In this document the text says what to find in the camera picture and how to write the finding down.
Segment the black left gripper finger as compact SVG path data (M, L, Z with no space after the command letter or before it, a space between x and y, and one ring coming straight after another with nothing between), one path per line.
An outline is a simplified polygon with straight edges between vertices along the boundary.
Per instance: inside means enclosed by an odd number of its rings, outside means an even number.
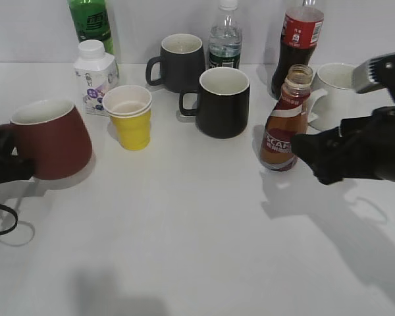
M29 180L34 175L34 162L31 159L14 155L16 134L10 124L0 125L0 184Z

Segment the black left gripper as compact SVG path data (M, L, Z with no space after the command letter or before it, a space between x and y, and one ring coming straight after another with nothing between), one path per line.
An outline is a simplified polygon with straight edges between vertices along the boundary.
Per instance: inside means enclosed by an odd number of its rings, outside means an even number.
M375 109L368 117L345 118L339 131L344 178L395 182L395 106Z

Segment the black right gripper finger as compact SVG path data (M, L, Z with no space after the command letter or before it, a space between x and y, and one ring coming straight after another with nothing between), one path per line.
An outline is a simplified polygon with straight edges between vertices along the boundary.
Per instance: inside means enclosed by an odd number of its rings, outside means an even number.
M318 134L296 134L291 137L291 150L320 183L330 185L354 177L346 153L353 136L353 130L341 126Z

